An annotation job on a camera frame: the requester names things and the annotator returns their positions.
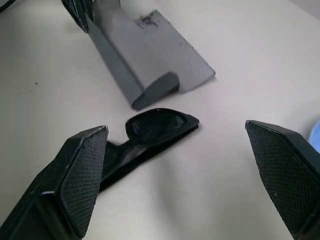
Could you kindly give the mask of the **grey glasses case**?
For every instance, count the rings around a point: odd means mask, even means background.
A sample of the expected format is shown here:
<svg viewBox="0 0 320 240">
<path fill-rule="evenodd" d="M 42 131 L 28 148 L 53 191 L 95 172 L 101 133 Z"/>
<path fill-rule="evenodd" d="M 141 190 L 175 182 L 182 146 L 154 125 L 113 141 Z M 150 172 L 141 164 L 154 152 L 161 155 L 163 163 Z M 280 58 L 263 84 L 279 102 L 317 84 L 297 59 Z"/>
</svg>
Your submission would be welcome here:
<svg viewBox="0 0 320 240">
<path fill-rule="evenodd" d="M 88 34 L 136 111 L 171 92 L 194 90 L 216 74 L 157 10 L 132 19 L 120 0 L 95 0 L 93 14 Z"/>
</svg>

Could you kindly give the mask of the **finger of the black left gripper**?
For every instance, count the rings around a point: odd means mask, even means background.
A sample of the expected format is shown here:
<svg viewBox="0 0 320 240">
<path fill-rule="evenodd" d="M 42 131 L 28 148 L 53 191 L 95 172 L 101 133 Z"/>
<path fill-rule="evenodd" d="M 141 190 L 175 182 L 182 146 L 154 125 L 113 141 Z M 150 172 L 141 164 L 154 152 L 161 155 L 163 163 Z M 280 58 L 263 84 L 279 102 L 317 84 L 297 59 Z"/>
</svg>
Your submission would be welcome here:
<svg viewBox="0 0 320 240">
<path fill-rule="evenodd" d="M 76 24 L 85 32 L 88 32 L 87 18 L 94 21 L 95 0 L 61 0 L 63 6 L 74 19 Z"/>
</svg>

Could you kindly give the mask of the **black sunglasses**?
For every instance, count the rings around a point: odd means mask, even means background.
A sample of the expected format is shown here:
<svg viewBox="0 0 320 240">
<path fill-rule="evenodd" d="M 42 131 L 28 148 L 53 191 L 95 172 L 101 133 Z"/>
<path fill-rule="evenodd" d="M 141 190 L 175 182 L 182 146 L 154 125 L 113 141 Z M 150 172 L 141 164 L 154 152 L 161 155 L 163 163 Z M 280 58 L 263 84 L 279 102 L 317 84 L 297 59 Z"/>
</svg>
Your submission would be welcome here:
<svg viewBox="0 0 320 240">
<path fill-rule="evenodd" d="M 168 108 L 154 108 L 127 120 L 128 140 L 122 144 L 106 143 L 99 191 L 166 151 L 197 130 L 199 124 L 196 117 Z"/>
</svg>

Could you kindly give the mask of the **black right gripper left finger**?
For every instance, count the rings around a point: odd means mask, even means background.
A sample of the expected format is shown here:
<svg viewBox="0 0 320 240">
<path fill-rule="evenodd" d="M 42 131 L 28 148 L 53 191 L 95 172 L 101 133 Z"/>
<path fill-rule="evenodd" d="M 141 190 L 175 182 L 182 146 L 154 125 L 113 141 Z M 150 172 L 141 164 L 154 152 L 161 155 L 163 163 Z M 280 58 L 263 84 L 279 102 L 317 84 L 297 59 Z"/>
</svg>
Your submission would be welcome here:
<svg viewBox="0 0 320 240">
<path fill-rule="evenodd" d="M 82 240 L 99 194 L 105 125 L 68 138 L 0 226 L 0 240 Z"/>
</svg>

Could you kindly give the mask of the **blue plate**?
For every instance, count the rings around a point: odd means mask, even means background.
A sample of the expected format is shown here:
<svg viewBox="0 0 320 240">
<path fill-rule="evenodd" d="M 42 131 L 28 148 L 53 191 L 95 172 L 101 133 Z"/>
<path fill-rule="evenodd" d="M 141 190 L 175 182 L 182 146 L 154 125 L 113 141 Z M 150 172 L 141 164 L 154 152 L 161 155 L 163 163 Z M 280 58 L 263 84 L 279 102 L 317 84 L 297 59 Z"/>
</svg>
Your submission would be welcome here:
<svg viewBox="0 0 320 240">
<path fill-rule="evenodd" d="M 310 145 L 320 153 L 320 119 L 313 126 L 308 141 Z"/>
</svg>

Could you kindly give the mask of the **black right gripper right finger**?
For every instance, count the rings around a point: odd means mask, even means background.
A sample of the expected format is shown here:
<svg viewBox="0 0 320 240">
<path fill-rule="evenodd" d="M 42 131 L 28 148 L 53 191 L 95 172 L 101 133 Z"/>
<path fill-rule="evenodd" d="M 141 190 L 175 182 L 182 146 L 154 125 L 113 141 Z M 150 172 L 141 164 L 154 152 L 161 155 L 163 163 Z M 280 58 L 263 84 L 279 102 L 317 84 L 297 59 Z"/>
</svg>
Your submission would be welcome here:
<svg viewBox="0 0 320 240">
<path fill-rule="evenodd" d="M 245 123 L 261 181 L 294 240 L 320 240 L 320 153 L 299 133 Z"/>
</svg>

